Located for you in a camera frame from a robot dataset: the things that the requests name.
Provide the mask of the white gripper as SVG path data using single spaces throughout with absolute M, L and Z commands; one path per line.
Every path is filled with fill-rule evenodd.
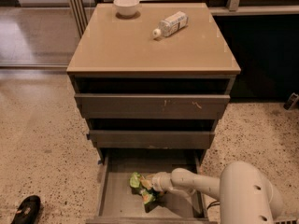
M 159 172 L 157 174 L 146 175 L 147 180 L 142 180 L 142 186 L 155 191 L 169 191 L 172 188 L 170 174 L 167 172 Z

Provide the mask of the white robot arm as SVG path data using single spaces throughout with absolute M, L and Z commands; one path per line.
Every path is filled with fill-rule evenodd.
M 202 192 L 220 202 L 221 224 L 274 224 L 283 209 L 278 188 L 259 169 L 243 161 L 229 163 L 220 178 L 177 168 L 142 177 L 141 185 L 184 198 Z

